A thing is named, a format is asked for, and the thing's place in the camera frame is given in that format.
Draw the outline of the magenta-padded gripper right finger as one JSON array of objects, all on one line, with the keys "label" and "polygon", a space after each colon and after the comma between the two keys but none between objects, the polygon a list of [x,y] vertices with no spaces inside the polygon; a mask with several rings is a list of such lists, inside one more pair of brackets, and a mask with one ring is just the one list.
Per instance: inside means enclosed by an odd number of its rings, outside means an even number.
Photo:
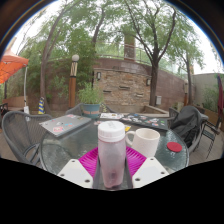
[{"label": "magenta-padded gripper right finger", "polygon": [[124,187],[140,188],[168,175],[166,169],[155,157],[145,157],[136,150],[126,148]]}]

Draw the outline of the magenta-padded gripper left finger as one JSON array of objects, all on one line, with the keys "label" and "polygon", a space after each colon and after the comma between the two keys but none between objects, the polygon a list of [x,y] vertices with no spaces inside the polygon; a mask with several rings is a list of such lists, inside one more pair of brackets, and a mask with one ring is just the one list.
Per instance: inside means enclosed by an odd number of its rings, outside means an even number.
[{"label": "magenta-padded gripper left finger", "polygon": [[70,159],[58,176],[83,188],[97,189],[100,180],[98,148],[90,150],[79,159]]}]

